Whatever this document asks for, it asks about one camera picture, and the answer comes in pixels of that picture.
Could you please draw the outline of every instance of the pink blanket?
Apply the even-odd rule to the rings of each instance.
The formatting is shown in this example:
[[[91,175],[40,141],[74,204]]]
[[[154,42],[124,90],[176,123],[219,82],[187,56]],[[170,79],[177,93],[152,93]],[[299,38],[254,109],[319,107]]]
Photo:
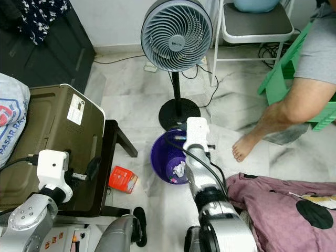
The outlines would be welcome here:
[[[253,221],[259,251],[336,251],[336,209],[328,209],[289,192],[336,195],[336,183],[282,181],[243,173],[227,179],[232,204]]]

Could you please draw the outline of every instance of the black fan base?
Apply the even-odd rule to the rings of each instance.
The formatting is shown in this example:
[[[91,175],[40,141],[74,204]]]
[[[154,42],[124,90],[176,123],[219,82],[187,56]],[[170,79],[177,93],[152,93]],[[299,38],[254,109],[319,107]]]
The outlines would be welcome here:
[[[175,99],[169,100],[161,107],[159,122],[166,131],[181,123],[185,123],[189,117],[201,116],[200,109],[191,100],[181,98],[181,107],[181,116],[176,114]]]

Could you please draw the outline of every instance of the fan stand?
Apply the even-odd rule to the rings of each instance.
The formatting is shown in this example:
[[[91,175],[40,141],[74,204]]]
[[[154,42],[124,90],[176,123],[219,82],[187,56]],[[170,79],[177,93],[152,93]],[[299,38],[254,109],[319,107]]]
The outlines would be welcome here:
[[[159,122],[166,130],[185,123],[189,117],[200,117],[201,112],[193,101],[181,98],[178,72],[172,72],[174,99],[166,102],[160,109]]]

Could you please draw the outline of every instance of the small red package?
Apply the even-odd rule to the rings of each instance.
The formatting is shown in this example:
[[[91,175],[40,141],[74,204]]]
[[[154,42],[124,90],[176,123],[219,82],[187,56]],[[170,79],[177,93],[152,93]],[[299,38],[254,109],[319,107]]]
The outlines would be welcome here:
[[[109,186],[130,194],[137,180],[138,176],[133,172],[120,166],[115,166],[110,176]]]

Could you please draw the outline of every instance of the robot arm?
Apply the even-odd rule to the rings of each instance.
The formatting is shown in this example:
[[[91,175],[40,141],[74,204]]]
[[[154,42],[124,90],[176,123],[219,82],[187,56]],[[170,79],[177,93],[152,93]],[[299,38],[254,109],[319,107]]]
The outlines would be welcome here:
[[[0,251],[37,252],[53,226],[58,205],[72,197],[72,189],[64,180],[68,170],[67,152],[44,150],[39,153],[38,193],[33,194],[10,215],[8,227],[0,239]]]
[[[208,131],[206,119],[188,118],[184,149],[210,167],[205,147]],[[228,202],[219,185],[220,181],[190,155],[186,155],[186,174],[201,226],[188,230],[185,251],[256,252],[256,243],[250,229]]]

